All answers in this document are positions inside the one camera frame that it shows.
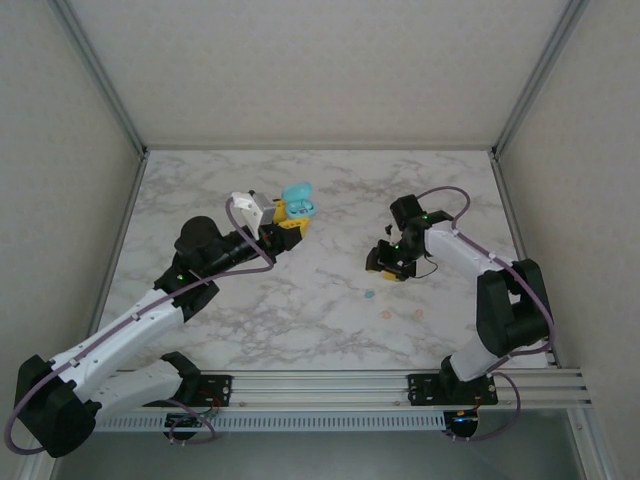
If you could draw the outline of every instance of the robotic arm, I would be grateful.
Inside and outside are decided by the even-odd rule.
[[[240,228],[231,206],[241,210]],[[285,203],[274,204],[260,193],[234,193],[227,201],[235,231],[222,236],[208,217],[194,217],[182,227],[171,266],[153,289],[117,320],[92,337],[45,362],[34,355],[18,373],[16,410],[5,441],[16,453],[11,426],[19,418],[52,457],[82,444],[96,425],[152,401],[172,398],[182,403],[198,391],[200,371],[178,352],[132,373],[111,377],[140,348],[180,327],[219,292],[214,280],[257,273],[273,267],[276,257],[297,245],[309,219],[287,219]],[[229,269],[262,256],[268,267]]]
[[[513,261],[484,250],[456,229],[454,217],[441,210],[425,212],[415,195],[397,199],[390,208],[402,238],[394,244],[379,240],[367,257],[367,270],[405,281],[416,276],[418,260],[434,257],[477,286],[476,334],[442,361],[436,378],[413,387],[409,399],[421,405],[473,405],[479,398],[497,403],[487,374],[514,350],[551,333],[540,268],[530,259]],[[518,299],[512,302],[510,295]]]

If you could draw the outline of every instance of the yellow block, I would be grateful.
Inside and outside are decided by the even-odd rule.
[[[277,222],[282,228],[296,228],[300,227],[300,233],[302,234],[302,238],[307,234],[307,229],[309,228],[309,223],[311,223],[310,218],[290,218],[289,220],[285,220],[284,222]]]
[[[276,213],[273,215],[273,223],[281,223],[287,219],[286,206],[287,202],[284,200],[276,200]]]
[[[382,278],[384,278],[385,280],[391,280],[392,282],[399,282],[400,280],[398,280],[398,277],[395,276],[395,274],[391,273],[391,272],[384,272],[382,274]]]

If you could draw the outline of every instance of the white panel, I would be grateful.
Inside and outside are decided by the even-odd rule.
[[[566,0],[74,0],[145,142],[495,142]]]
[[[161,432],[184,412],[134,412],[113,418],[96,428],[97,432]],[[221,412],[211,424],[225,432],[412,432],[443,430],[440,411],[416,412]],[[201,422],[178,432],[202,431]]]
[[[44,1],[2,2],[0,145],[4,425],[19,365],[86,331],[137,163]]]
[[[640,478],[640,2],[594,1],[503,160],[560,342]]]

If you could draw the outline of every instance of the mounting plate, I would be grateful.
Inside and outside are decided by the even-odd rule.
[[[471,382],[459,382],[455,391],[447,393],[438,373],[407,375],[409,402],[412,406],[431,405],[497,405],[498,395],[493,377],[482,376]]]
[[[198,379],[198,390],[194,397],[186,402],[189,407],[208,407],[214,401],[219,400],[220,407],[228,407],[231,399],[231,386],[233,377],[231,375],[208,375],[202,374]],[[163,401],[152,402],[145,407],[166,407]]]

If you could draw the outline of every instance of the white marble table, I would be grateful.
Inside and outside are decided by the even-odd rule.
[[[399,196],[451,184],[473,198],[461,228],[514,257],[486,153],[424,151],[157,151],[127,232],[101,325],[131,306],[169,266],[182,224],[208,215],[226,234],[231,191],[280,195],[310,181],[319,213],[307,237],[268,273],[221,279],[220,293],[183,328],[142,351],[130,367],[178,350],[201,369],[438,368],[470,338],[474,286],[446,265],[395,283],[365,272],[369,250],[391,223]],[[463,199],[437,193],[426,210],[457,212]],[[248,265],[257,266],[257,259]],[[375,296],[366,298],[373,290]],[[544,367],[544,355],[514,367]]]

